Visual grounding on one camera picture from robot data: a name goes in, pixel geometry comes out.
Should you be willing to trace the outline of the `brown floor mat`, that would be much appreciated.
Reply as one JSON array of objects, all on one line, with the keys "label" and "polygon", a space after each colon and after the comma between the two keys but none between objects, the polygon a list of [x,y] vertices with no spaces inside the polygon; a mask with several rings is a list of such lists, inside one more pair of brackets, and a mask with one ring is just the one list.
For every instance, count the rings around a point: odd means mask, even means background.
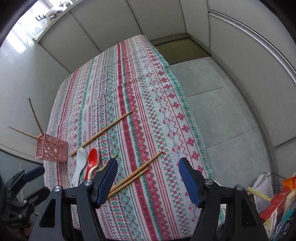
[{"label": "brown floor mat", "polygon": [[211,56],[191,38],[173,40],[157,44],[155,47],[169,65]]}]

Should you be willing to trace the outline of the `pink lattice utensil holder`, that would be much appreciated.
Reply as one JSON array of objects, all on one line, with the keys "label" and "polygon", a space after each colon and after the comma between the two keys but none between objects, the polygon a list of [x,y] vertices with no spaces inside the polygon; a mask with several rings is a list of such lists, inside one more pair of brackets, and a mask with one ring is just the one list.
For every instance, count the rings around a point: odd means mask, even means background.
[{"label": "pink lattice utensil holder", "polygon": [[35,158],[65,163],[68,161],[68,143],[44,132],[38,136]]}]

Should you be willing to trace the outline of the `long wooden chopstick gripper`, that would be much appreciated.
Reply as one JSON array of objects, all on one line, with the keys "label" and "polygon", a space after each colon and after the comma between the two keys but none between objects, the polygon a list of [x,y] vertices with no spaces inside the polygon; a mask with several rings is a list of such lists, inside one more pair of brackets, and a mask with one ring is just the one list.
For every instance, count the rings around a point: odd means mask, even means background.
[{"label": "long wooden chopstick gripper", "polygon": [[104,165],[102,165],[101,167],[97,168],[97,171],[102,171],[113,159],[115,159],[118,156],[118,154],[114,155],[113,157],[111,157],[109,159],[109,161],[107,163],[105,163]]}]

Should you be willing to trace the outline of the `white slotted rice paddle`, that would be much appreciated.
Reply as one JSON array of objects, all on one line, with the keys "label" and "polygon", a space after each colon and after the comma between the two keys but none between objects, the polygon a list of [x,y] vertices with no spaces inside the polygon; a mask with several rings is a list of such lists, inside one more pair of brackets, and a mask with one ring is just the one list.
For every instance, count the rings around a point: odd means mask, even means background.
[{"label": "white slotted rice paddle", "polygon": [[76,169],[72,178],[71,187],[77,187],[79,185],[80,174],[86,166],[87,160],[87,152],[84,148],[80,148],[76,153]]}]

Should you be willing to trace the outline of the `white plastic bag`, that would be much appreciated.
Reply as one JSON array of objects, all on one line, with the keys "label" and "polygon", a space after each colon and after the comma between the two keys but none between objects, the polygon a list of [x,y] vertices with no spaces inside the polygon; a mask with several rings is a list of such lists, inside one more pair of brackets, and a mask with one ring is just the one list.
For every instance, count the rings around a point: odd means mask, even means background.
[{"label": "white plastic bag", "polygon": [[260,174],[257,180],[254,182],[252,188],[269,198],[268,201],[261,197],[254,196],[256,209],[258,213],[262,213],[262,211],[264,211],[270,205],[274,196],[273,186],[271,183],[271,173],[263,172]]}]

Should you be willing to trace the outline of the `red cardboard box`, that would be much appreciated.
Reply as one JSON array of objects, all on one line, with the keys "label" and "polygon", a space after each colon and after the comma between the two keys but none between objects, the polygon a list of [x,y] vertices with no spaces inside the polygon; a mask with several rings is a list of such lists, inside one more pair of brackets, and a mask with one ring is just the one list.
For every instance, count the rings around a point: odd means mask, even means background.
[{"label": "red cardboard box", "polygon": [[273,197],[271,204],[260,214],[267,233],[274,232],[276,226],[280,223],[289,193],[290,188],[285,187],[278,195]]}]

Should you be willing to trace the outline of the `patterned red green tablecloth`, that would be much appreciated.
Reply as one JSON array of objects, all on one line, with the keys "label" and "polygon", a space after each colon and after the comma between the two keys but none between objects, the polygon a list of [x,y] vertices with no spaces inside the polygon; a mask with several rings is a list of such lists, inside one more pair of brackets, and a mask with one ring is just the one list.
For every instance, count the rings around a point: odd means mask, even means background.
[{"label": "patterned red green tablecloth", "polygon": [[187,158],[213,177],[181,85],[168,62],[137,35],[105,50],[60,85],[47,131],[68,142],[69,153],[119,119],[91,142],[106,163],[118,154],[115,183],[163,153],[132,184],[98,210],[111,240],[176,240],[190,237],[200,211],[189,199],[179,173]]}]

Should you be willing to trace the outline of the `wooden chopstick in holder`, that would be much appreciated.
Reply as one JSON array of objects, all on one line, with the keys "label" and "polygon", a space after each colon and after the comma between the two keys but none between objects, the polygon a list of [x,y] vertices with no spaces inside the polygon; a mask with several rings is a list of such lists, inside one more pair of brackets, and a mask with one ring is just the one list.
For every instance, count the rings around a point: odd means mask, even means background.
[{"label": "wooden chopstick in holder", "polygon": [[12,126],[8,126],[8,127],[11,128],[12,130],[16,131],[16,132],[19,132],[19,133],[27,136],[27,137],[33,138],[33,139],[38,140],[38,141],[42,141],[42,139],[40,137],[37,137],[37,136],[31,135],[29,133],[23,132],[21,130],[18,130],[17,128],[12,127]]}]

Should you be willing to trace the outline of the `long wooden chopstick on cloth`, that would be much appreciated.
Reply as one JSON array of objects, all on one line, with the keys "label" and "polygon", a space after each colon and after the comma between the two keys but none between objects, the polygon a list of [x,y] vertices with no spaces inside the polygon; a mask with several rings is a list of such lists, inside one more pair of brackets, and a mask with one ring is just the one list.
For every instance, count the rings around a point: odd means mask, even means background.
[{"label": "long wooden chopstick on cloth", "polygon": [[89,140],[87,140],[85,143],[83,143],[74,152],[72,152],[71,155],[70,155],[70,157],[74,157],[76,155],[77,151],[79,150],[79,148],[87,147],[91,142],[93,142],[94,140],[96,140],[97,138],[99,138],[101,135],[103,135],[105,132],[107,132],[109,129],[111,129],[114,125],[116,125],[117,123],[119,123],[120,121],[122,121],[124,118],[126,118],[127,116],[129,116],[132,113],[133,113],[133,111],[131,110],[128,113],[126,113],[123,116],[121,116],[119,119],[113,121],[111,124],[109,124],[108,126],[106,126],[104,129],[102,129],[97,134],[95,134],[93,137],[91,137]]}]

